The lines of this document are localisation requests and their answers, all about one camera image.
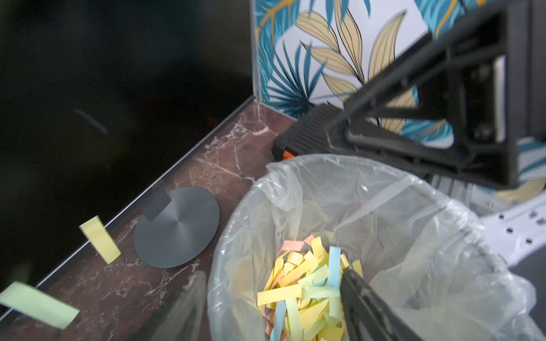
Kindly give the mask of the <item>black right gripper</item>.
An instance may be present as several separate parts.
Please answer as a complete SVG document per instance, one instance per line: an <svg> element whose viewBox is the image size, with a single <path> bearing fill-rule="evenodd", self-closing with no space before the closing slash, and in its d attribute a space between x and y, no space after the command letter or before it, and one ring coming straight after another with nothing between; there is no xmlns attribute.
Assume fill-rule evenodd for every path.
<svg viewBox="0 0 546 341"><path fill-rule="evenodd" d="M344 104L328 127L369 118L446 120L470 154L367 127L341 133L352 151L410 173L495 189L519 183L518 142L545 139L545 2L491 1L423 38Z"/></svg>

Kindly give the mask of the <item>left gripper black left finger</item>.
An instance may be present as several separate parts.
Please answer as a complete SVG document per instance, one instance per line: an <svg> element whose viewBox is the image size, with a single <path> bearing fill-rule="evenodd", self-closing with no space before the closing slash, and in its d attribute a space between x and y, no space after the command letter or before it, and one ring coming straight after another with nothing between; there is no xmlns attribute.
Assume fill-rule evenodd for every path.
<svg viewBox="0 0 546 341"><path fill-rule="evenodd" d="M141 327L131 340L197 340L206 306L206 274L193 273L173 295Z"/></svg>

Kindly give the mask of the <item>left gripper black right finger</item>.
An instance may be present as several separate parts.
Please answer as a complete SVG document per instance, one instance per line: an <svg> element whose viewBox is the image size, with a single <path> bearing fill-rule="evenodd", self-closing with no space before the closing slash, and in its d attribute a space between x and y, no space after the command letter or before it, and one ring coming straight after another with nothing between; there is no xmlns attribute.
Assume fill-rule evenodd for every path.
<svg viewBox="0 0 546 341"><path fill-rule="evenodd" d="M350 340L421 340L388 304L351 269L344 271L341 302Z"/></svg>

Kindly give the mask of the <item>green sticky note bottom edge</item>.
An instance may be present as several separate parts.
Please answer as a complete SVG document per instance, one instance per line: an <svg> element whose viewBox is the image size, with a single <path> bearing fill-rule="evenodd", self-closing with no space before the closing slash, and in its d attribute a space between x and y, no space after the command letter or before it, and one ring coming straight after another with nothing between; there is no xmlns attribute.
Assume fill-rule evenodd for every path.
<svg viewBox="0 0 546 341"><path fill-rule="evenodd" d="M79 309L18 281L1 292L1 305L62 330L80 313Z"/></svg>

